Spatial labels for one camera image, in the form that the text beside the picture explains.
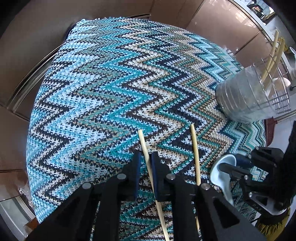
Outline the light blue ceramic spoon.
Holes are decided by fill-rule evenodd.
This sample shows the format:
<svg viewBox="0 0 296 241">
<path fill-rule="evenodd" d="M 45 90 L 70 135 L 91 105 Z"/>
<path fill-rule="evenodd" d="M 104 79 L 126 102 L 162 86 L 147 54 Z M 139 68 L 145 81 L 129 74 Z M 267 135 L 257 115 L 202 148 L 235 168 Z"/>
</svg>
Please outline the light blue ceramic spoon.
<svg viewBox="0 0 296 241">
<path fill-rule="evenodd" d="M 230 189 L 231 178 L 228 173 L 225 173 L 222 171 L 224 167 L 220 166 L 221 164 L 228 164 L 230 166 L 235 167 L 236 158 L 232 154 L 224 155 L 214 162 L 210 171 L 210 181 L 214 185 L 220 187 L 220 189 L 224 194 L 225 199 L 233 206 L 234 202 L 233 202 L 231 189 Z"/>
</svg>

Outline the bamboo chopstick one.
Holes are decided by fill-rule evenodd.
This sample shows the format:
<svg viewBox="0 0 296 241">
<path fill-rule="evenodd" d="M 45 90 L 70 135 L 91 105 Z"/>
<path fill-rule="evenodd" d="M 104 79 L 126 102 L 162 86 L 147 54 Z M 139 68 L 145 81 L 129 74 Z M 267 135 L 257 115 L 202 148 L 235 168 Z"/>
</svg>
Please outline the bamboo chopstick one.
<svg viewBox="0 0 296 241">
<path fill-rule="evenodd" d="M 149 152 L 148 152 L 148 149 L 147 149 L 147 146 L 146 146 L 146 143 L 145 143 L 144 134 L 143 134 L 142 130 L 138 130 L 137 133 L 138 133 L 138 137 L 139 137 L 139 140 L 140 140 L 140 145 L 141 145 L 141 148 L 142 148 L 142 152 L 144 154 L 144 159 L 145 159 L 145 163 L 146 163 L 146 166 L 147 166 L 149 179 L 151 181 L 152 191 L 154 191 L 154 183 L 153 183 L 153 176 L 152 176 L 152 166 L 151 166 L 151 163 L 150 163 Z M 169 234 L 168 234 L 168 231 L 167 231 L 167 226 L 166 226 L 166 223 L 165 223 L 163 210 L 162 210 L 162 206 L 161 206 L 161 203 L 158 202 L 157 200 L 156 200 L 156 207 L 157 207 L 157 212 L 158 212 L 158 215 L 159 215 L 159 220 L 160 220 L 160 223 L 161 223 L 162 231 L 163 231 L 163 234 L 164 234 L 164 237 L 165 237 L 165 241 L 170 241 Z"/>
</svg>

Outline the bamboo chopstick four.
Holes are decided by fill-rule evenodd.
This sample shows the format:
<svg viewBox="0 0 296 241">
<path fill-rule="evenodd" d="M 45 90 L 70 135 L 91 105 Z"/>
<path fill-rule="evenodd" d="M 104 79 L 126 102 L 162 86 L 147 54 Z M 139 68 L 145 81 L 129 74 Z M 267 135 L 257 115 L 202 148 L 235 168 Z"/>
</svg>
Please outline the bamboo chopstick four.
<svg viewBox="0 0 296 241">
<path fill-rule="evenodd" d="M 283 37 L 280 38 L 280 43 L 277 47 L 277 49 L 275 50 L 275 52 L 270 55 L 270 60 L 268 61 L 268 67 L 265 73 L 265 76 L 262 77 L 262 81 L 263 81 L 263 85 L 264 85 L 264 89 L 267 90 L 267 88 L 269 87 L 269 85 L 272 82 L 274 73 L 280 63 L 281 60 L 281 56 L 283 54 L 285 48 L 285 39 L 283 39 Z"/>
</svg>

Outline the bamboo chopstick two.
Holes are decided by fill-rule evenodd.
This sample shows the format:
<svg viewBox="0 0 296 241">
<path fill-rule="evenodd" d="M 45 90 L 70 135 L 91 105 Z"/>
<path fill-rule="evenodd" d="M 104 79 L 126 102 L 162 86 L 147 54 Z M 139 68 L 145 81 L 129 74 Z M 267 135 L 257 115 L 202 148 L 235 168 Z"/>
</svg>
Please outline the bamboo chopstick two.
<svg viewBox="0 0 296 241">
<path fill-rule="evenodd" d="M 193 153 L 194 153 L 194 162 L 195 162 L 195 173 L 196 173 L 196 184 L 197 186 L 201 185 L 201 171 L 200 171 L 200 159 L 199 159 L 199 150 L 197 143 L 196 130 L 193 124 L 190 125 Z"/>
</svg>

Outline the zigzag knitted table cloth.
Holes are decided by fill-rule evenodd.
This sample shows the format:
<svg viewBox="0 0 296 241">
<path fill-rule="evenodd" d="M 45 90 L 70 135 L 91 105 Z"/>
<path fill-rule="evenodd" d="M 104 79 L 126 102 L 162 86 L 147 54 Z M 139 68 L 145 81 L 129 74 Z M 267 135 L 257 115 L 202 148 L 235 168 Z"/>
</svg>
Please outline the zigzag knitted table cloth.
<svg viewBox="0 0 296 241">
<path fill-rule="evenodd" d="M 215 98 L 219 82 L 241 65 L 214 43 L 144 19 L 81 20 L 41 84 L 30 119 L 27 171 L 38 221 L 86 181 L 117 173 L 140 148 L 195 183 L 190 125 L 201 178 L 224 153 L 265 145 L 262 121 L 227 120 Z"/>
</svg>

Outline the bamboo chopstick three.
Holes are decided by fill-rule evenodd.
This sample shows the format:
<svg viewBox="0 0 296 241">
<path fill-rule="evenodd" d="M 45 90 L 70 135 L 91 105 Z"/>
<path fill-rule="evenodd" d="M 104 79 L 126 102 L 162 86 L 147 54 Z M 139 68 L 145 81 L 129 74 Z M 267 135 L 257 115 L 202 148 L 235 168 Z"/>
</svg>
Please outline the bamboo chopstick three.
<svg viewBox="0 0 296 241">
<path fill-rule="evenodd" d="M 273 63 L 273 56 L 275 54 L 276 45 L 277 45 L 277 42 L 278 42 L 278 37 L 279 37 L 279 31 L 276 29 L 275 30 L 274 39 L 273 39 L 273 43 L 272 43 L 272 46 L 271 46 L 271 51 L 269 53 L 268 60 L 267 60 L 267 62 L 265 64 L 265 71 L 264 71 L 264 73 L 261 76 L 262 82 L 264 82 L 265 79 L 267 78 L 267 75 L 269 74 L 269 68 L 270 68 L 270 66 Z"/>
</svg>

